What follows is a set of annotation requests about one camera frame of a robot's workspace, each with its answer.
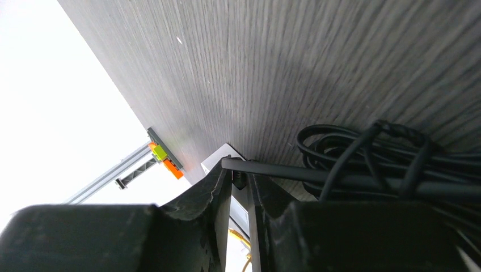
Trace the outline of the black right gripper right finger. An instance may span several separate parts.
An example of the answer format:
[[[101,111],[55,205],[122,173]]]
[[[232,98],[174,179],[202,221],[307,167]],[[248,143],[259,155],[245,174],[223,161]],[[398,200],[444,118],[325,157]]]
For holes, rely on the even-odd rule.
[[[480,244],[419,202],[303,202],[247,175],[254,271],[479,271]]]

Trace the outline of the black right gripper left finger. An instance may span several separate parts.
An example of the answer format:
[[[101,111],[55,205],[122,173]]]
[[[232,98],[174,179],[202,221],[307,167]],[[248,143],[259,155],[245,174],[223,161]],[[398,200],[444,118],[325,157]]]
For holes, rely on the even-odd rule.
[[[232,172],[164,204],[34,205],[1,233],[2,271],[224,271]]]

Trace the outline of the white network switch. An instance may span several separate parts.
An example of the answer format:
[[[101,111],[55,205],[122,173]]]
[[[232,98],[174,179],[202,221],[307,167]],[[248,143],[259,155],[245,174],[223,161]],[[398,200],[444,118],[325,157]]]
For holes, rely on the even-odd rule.
[[[217,164],[217,162],[224,157],[237,158],[245,161],[245,158],[241,154],[239,154],[228,143],[225,143],[200,163],[205,174],[207,175]],[[242,187],[242,185],[245,185],[245,183],[242,181],[242,178],[245,177],[246,176],[240,172],[230,172],[230,180],[232,183],[230,220],[232,221],[233,228],[243,234],[244,237],[249,240],[250,226],[248,219],[248,211],[246,210],[248,204],[247,190]]]

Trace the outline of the black power adapter with cord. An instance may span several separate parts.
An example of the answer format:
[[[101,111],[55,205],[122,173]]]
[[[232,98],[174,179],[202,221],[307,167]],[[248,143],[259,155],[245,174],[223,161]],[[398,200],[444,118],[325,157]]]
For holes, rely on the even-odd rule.
[[[224,169],[300,181],[318,201],[426,201],[466,253],[480,256],[480,152],[450,152],[408,126],[375,121],[356,132],[311,125],[296,136],[300,167],[223,158]]]

